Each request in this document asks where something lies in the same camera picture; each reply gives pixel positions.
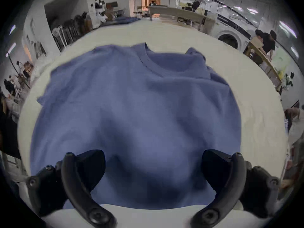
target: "washing machine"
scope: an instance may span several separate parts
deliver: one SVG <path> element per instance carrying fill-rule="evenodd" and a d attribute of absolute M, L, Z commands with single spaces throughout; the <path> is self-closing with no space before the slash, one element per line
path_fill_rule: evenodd
<path fill-rule="evenodd" d="M 251 37 L 254 36 L 254 29 L 248 29 L 246 25 L 236 24 L 232 20 L 218 14 L 217 23 L 215 23 L 208 35 L 243 52 Z"/>

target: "black cap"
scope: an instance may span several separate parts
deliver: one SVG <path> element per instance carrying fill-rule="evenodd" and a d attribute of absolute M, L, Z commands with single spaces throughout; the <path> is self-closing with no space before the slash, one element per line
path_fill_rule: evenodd
<path fill-rule="evenodd" d="M 256 34 L 257 36 L 261 36 L 261 37 L 262 37 L 262 35 L 263 35 L 264 33 L 263 33 L 263 31 L 261 31 L 260 29 L 257 29 L 257 30 L 255 31 L 255 34 Z"/>
<path fill-rule="evenodd" d="M 274 40 L 277 39 L 277 34 L 273 30 L 270 31 L 270 35 Z"/>

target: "wooden table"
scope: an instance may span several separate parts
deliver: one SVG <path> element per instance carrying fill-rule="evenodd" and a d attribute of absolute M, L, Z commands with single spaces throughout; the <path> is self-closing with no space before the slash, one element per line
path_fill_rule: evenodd
<path fill-rule="evenodd" d="M 246 56 L 249 56 L 249 53 L 250 53 L 251 49 L 253 49 L 255 51 L 255 53 L 257 55 L 259 55 L 263 59 L 263 61 L 266 62 L 267 65 L 270 67 L 271 70 L 268 71 L 267 73 L 266 72 L 265 73 L 269 78 L 271 78 L 271 75 L 270 75 L 271 72 L 274 74 L 275 78 L 272 80 L 272 83 L 274 84 L 276 89 L 279 89 L 281 84 L 282 84 L 282 81 L 281 81 L 281 79 L 279 77 L 279 74 L 276 71 L 275 67 L 271 64 L 271 62 L 264 55 L 264 53 L 262 53 L 262 51 L 259 48 L 255 47 L 254 44 L 252 44 L 251 42 L 248 43 L 248 50 L 245 53 Z"/>

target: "folded blue cloth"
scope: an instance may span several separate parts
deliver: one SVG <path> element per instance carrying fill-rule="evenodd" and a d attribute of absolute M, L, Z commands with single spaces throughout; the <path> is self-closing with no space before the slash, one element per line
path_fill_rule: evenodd
<path fill-rule="evenodd" d="M 65 153 L 100 149 L 99 204 L 169 209 L 208 204 L 202 154 L 240 151 L 241 116 L 229 85 L 190 48 L 102 46 L 51 73 L 31 145 L 31 171 Z"/>
<path fill-rule="evenodd" d="M 130 24 L 134 21 L 140 20 L 140 18 L 135 18 L 135 17 L 118 17 L 115 19 L 117 24 Z"/>

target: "fluorescent light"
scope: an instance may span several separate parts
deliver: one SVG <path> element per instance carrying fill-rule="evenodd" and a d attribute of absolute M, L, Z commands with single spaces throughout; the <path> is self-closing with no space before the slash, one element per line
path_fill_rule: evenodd
<path fill-rule="evenodd" d="M 16 46 L 16 43 L 14 42 L 13 44 L 12 44 L 12 46 L 10 47 L 10 49 L 9 49 L 9 51 L 8 51 L 8 54 L 10 54 L 11 52 L 12 52 L 12 50 L 13 50 L 13 48 Z"/>
<path fill-rule="evenodd" d="M 290 36 L 290 33 L 289 33 L 289 31 L 286 29 L 286 28 L 284 28 L 282 25 L 279 25 L 279 27 L 285 32 L 285 34 L 289 37 Z"/>
<path fill-rule="evenodd" d="M 297 38 L 295 32 L 288 26 L 286 25 L 284 22 L 280 21 L 280 24 L 285 28 L 287 29 L 295 38 Z"/>
<path fill-rule="evenodd" d="M 250 12 L 253 12 L 253 13 L 259 13 L 258 11 L 254 10 L 254 9 L 249 9 L 247 8 Z"/>
<path fill-rule="evenodd" d="M 296 58 L 299 58 L 299 53 L 293 47 L 291 47 L 291 50 L 295 54 Z"/>
<path fill-rule="evenodd" d="M 16 25 L 13 25 L 9 34 L 11 34 L 15 28 L 16 28 Z"/>

